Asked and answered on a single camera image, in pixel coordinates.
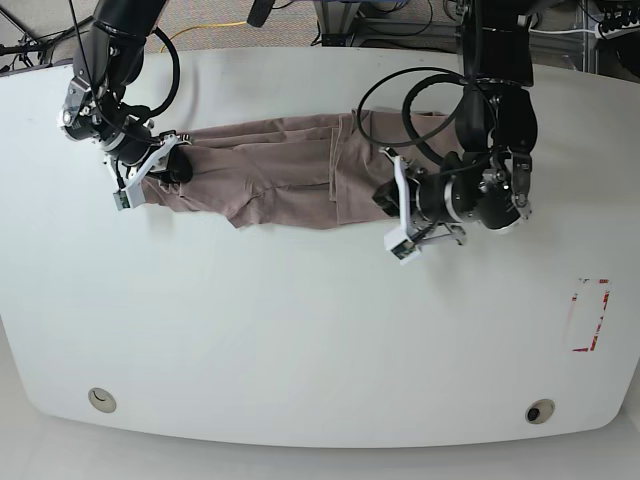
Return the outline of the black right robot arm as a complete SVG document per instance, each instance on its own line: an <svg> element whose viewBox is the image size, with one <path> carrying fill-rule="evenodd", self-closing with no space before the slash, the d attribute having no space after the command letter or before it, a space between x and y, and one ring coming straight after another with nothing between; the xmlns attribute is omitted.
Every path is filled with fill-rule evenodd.
<svg viewBox="0 0 640 480"><path fill-rule="evenodd" d="M93 13L87 34L77 36L74 76L58 122L73 141L90 140L104 155L116 184L119 209L132 209L145 201L147 178L174 186L193 177L190 161L181 147L187 135L174 130L153 134L153 120L164 113L178 93L181 65L175 46L159 27L166 7L163 1L101 1ZM128 105L127 87L139 76L144 49L150 36L161 40L171 57L169 92L156 108Z"/></svg>

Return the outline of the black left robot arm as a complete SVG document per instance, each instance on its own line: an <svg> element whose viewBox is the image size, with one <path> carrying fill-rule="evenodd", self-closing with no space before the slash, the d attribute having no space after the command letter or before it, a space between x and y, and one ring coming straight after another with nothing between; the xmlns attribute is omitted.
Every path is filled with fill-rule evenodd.
<svg viewBox="0 0 640 480"><path fill-rule="evenodd" d="M393 165L394 178L375 202L398 225L384 237L388 252L406 264L423 247L466 240L464 224L479 222L493 232L529 219L532 157L538 124L529 88L533 67L530 1L465 1L458 27L463 71L427 67L427 78L407 93L401 121L408 138L391 142L360 134ZM414 100L427 88L462 88L448 118L419 133Z"/></svg>

